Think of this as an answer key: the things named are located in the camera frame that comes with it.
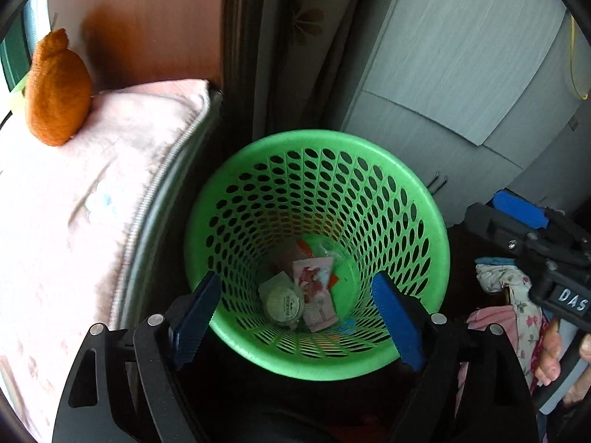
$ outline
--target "pink wrapper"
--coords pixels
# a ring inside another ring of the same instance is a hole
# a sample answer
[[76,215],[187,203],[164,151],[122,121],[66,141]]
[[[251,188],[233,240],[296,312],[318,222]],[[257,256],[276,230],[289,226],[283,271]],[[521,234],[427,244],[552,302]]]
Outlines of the pink wrapper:
[[333,259],[310,258],[293,262],[294,281],[304,294],[303,318],[312,333],[324,330],[336,323],[328,284],[332,274]]

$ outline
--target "basket rim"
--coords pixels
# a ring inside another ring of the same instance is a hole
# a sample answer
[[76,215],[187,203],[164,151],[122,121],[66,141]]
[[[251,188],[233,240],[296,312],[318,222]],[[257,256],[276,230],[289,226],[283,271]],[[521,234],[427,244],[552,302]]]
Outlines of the basket rim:
[[[196,208],[199,207],[200,201],[208,199],[208,193],[212,191],[212,186],[215,185],[217,175],[228,174],[228,169],[232,169],[236,161],[248,158],[251,154],[260,154],[262,149],[267,148],[276,142],[281,142],[283,145],[289,140],[308,140],[314,142],[321,141],[324,144],[324,141],[331,139],[333,141],[338,140],[339,146],[350,146],[352,148],[360,146],[366,151],[375,152],[383,159],[387,160],[389,164],[397,167],[401,172],[405,173],[410,183],[414,183],[413,185],[406,184],[405,188],[412,187],[413,192],[416,192],[416,196],[420,196],[423,200],[421,204],[422,208],[430,211],[432,220],[429,222],[430,238],[436,238],[438,240],[438,245],[440,246],[440,248],[438,248],[437,267],[445,274],[445,278],[444,282],[441,282],[441,284],[430,292],[432,304],[428,305],[429,308],[426,308],[429,313],[439,310],[447,290],[450,254],[447,230],[433,197],[415,173],[413,173],[409,167],[402,163],[393,154],[363,138],[334,130],[293,130],[261,138],[235,153],[225,161],[212,176],[209,177],[207,183],[200,191],[187,221],[184,246],[185,269],[191,288],[194,288],[194,285],[197,285],[200,281],[200,278],[191,278],[191,270],[189,269],[188,263],[189,254],[194,254],[194,250],[189,251],[189,247],[191,246],[190,235],[191,228],[193,227],[192,223],[197,219]],[[384,344],[386,342],[382,342],[368,351],[353,353],[343,358],[293,358],[293,355],[284,353],[272,347],[269,347],[271,351],[262,351],[258,344],[243,336],[243,332],[236,328],[233,320],[234,318],[232,316],[225,315],[221,311],[216,310],[210,322],[210,327],[221,340],[247,360],[269,371],[288,377],[313,381],[332,381],[353,378],[378,370],[391,363],[399,356],[393,343]]]

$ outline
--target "silver screw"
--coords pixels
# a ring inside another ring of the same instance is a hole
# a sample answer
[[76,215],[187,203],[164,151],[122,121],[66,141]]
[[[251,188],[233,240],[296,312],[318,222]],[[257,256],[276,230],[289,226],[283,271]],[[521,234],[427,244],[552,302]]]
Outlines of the silver screw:
[[160,313],[155,313],[154,315],[148,317],[148,325],[150,325],[151,327],[157,327],[163,321],[164,315],[161,315]]
[[497,336],[502,335],[505,331],[503,330],[503,327],[501,325],[498,325],[497,323],[493,323],[489,329],[491,330],[491,333]]
[[100,335],[101,333],[103,333],[104,329],[105,329],[105,327],[103,326],[102,323],[95,323],[94,325],[92,325],[90,327],[90,334],[93,336]]
[[431,321],[436,325],[444,325],[447,323],[447,316],[443,313],[433,313],[433,315],[431,315]]

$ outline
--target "dark floor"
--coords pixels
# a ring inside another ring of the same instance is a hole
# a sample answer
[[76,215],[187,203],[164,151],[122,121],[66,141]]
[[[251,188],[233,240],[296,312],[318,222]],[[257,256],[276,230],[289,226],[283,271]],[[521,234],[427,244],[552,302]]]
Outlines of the dark floor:
[[[451,271],[441,312],[456,321],[477,308],[504,304],[485,294],[476,279],[475,258],[509,256],[462,226],[448,231]],[[298,412],[330,428],[341,441],[381,441],[413,387],[408,367],[395,361],[371,374],[344,381],[314,382],[276,375],[228,348],[212,331],[192,365],[180,373],[181,385],[212,441],[224,441],[232,412],[273,405]]]

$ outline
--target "perforated basket wall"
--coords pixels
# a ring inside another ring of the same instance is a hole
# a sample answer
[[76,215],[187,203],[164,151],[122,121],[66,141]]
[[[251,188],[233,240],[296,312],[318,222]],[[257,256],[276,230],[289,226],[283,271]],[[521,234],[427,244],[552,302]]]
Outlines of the perforated basket wall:
[[[342,323],[315,334],[271,324],[255,282],[270,248],[301,234],[331,238],[358,272],[354,284],[333,290],[351,301]],[[398,357],[371,298],[371,277],[386,270],[404,293],[437,311],[449,248],[431,195],[400,161],[352,135],[302,130],[252,143],[211,177],[188,223],[185,265],[193,287],[210,269],[221,275],[211,327],[238,353],[279,374],[338,380]]]

